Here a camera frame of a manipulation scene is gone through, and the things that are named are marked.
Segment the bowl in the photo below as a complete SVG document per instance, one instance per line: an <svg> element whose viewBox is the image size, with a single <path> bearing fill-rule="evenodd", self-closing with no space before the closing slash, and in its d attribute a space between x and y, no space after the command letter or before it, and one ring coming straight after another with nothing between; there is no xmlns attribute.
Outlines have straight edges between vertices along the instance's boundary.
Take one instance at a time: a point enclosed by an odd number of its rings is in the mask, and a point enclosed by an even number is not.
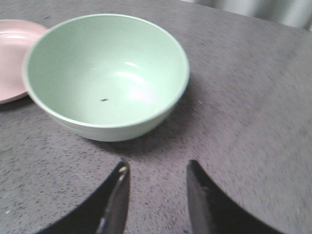
<svg viewBox="0 0 312 234"><path fill-rule="evenodd" d="M99 141L122 141L158 126L189 80L187 56L143 19L98 14L51 28L27 52L28 94L56 122Z"/></svg>

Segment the table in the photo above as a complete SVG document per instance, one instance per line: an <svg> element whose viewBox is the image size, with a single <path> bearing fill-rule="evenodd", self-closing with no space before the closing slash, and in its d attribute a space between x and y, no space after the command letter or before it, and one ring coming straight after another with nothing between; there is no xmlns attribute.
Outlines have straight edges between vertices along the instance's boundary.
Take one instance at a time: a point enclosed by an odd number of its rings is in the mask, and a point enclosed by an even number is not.
<svg viewBox="0 0 312 234"><path fill-rule="evenodd" d="M178 0L0 3L1 19L47 27L95 13L169 31L189 57L189 86L157 129L118 143L72 134L28 97L1 105L0 233L33 233L58 220L121 158L132 171L127 234L192 233L189 159L268 225L312 231L311 32Z"/></svg>

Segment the pink plate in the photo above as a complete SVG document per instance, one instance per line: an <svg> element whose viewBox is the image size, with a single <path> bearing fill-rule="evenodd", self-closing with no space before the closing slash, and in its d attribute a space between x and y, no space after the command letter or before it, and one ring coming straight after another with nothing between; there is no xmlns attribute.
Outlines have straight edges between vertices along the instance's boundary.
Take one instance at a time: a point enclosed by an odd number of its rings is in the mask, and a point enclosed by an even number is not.
<svg viewBox="0 0 312 234"><path fill-rule="evenodd" d="M0 104L27 95L21 66L29 47L48 29L29 21L0 20Z"/></svg>

